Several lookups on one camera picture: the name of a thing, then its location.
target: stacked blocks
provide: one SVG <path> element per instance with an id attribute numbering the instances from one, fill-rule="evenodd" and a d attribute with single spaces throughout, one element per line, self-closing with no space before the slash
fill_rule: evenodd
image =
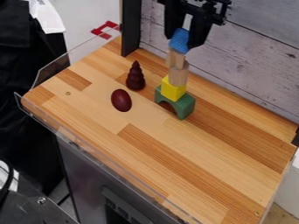
<path id="1" fill-rule="evenodd" d="M 184 55 L 189 51 L 188 39 L 187 30 L 176 29 L 170 41 L 170 50 L 166 60 L 169 74 L 162 79 L 161 86 L 157 87 L 155 92 L 155 102 L 168 102 L 181 120 L 191 114 L 195 107 L 195 99 L 186 93 L 189 63 Z"/>
<path id="2" fill-rule="evenodd" d="M 170 40 L 170 47 L 179 53 L 187 54 L 189 52 L 188 47 L 189 32 L 183 28 L 177 28 Z"/>
<path id="3" fill-rule="evenodd" d="M 170 99 L 173 102 L 177 102 L 179 98 L 181 98 L 187 89 L 187 86 L 181 86 L 181 87 L 176 87 L 172 86 L 169 83 L 168 76 L 165 76 L 162 79 L 162 84 L 161 84 L 161 94 L 165 96 L 166 98 Z"/>
<path id="4" fill-rule="evenodd" d="M 184 62 L 182 69 L 178 69 L 175 66 L 170 67 L 169 81 L 172 86 L 181 87 L 187 85 L 189 75 L 189 63 Z"/>
<path id="5" fill-rule="evenodd" d="M 184 120 L 194 111 L 195 99 L 191 95 L 186 93 L 177 102 L 173 102 L 163 96 L 161 92 L 161 86 L 157 87 L 155 92 L 155 102 L 168 102 L 176 110 L 178 119 Z"/>

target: yellow cube block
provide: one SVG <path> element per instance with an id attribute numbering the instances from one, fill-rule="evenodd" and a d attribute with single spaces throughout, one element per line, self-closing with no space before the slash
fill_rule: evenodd
<path id="1" fill-rule="evenodd" d="M 161 94 L 173 102 L 177 102 L 185 93 L 187 85 L 182 87 L 172 86 L 169 83 L 168 75 L 162 79 Z"/>

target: dark red egg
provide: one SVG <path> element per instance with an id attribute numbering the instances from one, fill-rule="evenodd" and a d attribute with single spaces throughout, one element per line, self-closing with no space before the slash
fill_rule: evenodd
<path id="1" fill-rule="evenodd" d="M 111 95 L 112 105 L 121 112 L 127 112 L 132 108 L 132 100 L 123 89 L 116 89 Z"/>

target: wooden tabletop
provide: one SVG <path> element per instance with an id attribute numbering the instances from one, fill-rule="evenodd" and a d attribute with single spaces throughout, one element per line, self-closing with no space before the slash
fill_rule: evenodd
<path id="1" fill-rule="evenodd" d="M 155 189 L 174 214 L 182 215 L 169 201 L 203 223 L 258 223 L 295 153 L 296 124 L 195 74 L 187 88 L 197 99 L 195 112 L 179 121 L 154 103 L 168 73 L 164 59 L 143 49 L 123 58 L 120 49 L 118 38 L 35 87 L 22 103 Z M 140 92 L 125 86 L 134 60 L 147 82 Z M 118 88 L 132 98 L 129 112 L 111 104 Z"/>

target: red tape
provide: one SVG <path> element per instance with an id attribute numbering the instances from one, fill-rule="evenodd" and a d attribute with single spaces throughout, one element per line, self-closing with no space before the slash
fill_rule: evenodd
<path id="1" fill-rule="evenodd" d="M 93 33 L 96 36 L 100 36 L 101 38 L 104 38 L 104 39 L 110 39 L 112 36 L 110 34 L 105 33 L 104 31 L 102 31 L 106 27 L 114 28 L 117 31 L 120 30 L 120 26 L 118 24 L 111 22 L 111 21 L 107 21 L 105 24 L 101 25 L 99 28 L 91 30 L 91 33 Z"/>

